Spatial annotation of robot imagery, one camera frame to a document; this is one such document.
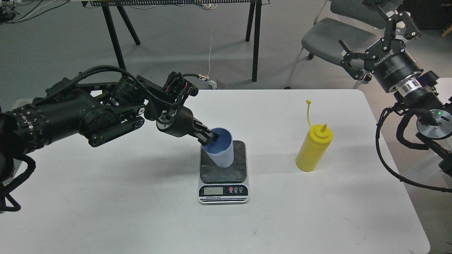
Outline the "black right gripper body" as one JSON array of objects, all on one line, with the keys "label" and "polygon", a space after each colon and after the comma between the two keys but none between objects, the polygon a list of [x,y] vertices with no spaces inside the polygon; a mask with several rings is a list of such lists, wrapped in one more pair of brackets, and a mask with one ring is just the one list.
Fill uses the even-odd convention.
[{"label": "black right gripper body", "polygon": [[389,49],[383,50],[380,39],[367,49],[367,71],[373,74],[386,93],[396,91],[396,86],[405,79],[420,77],[424,69],[405,49],[405,43],[391,39]]}]

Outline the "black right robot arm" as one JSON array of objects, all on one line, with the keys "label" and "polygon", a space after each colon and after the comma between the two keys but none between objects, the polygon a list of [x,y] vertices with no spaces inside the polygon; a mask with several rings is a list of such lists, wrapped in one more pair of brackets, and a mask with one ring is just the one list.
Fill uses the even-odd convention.
[{"label": "black right robot arm", "polygon": [[[396,137],[399,143],[410,149],[431,149],[442,158],[439,167],[451,175],[451,151],[437,143],[451,136],[451,103],[442,104],[435,90],[438,76],[428,71],[423,73],[421,66],[405,48],[403,40],[396,36],[397,23],[406,26],[404,39],[411,40],[420,36],[420,32],[407,12],[398,7],[393,14],[387,14],[381,3],[365,0],[386,21],[384,36],[367,48],[364,53],[355,53],[339,40],[344,49],[340,62],[347,73],[356,80],[363,79],[364,71],[373,74],[386,93],[394,92],[397,103],[384,108],[376,128],[376,150],[382,165],[401,182],[420,188],[450,193],[450,188],[427,186],[402,177],[393,171],[384,161],[380,152],[380,131],[384,121],[392,112],[402,116],[397,127]],[[364,70],[350,65],[352,59],[364,61]]]}]

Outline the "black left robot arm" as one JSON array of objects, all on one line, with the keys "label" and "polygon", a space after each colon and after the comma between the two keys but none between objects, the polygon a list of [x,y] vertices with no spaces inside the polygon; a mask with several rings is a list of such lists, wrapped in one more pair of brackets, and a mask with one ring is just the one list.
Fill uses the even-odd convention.
[{"label": "black left robot arm", "polygon": [[98,147],[155,121],[159,131],[174,137],[190,135],[201,145],[219,135],[195,119],[184,106],[198,88],[186,77],[200,74],[172,72],[163,86],[125,69],[101,65],[64,78],[46,90],[46,97],[1,112],[1,212],[21,206],[11,192],[36,168],[29,153],[76,133]]}]

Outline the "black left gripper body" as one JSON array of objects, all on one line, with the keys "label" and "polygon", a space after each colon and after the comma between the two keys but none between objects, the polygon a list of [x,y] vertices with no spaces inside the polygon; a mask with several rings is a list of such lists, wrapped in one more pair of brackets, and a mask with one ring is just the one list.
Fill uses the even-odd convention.
[{"label": "black left gripper body", "polygon": [[178,114],[172,118],[169,124],[156,124],[157,129],[168,135],[182,137],[190,135],[193,137],[208,137],[209,131],[205,125],[193,116],[189,108],[182,107]]}]

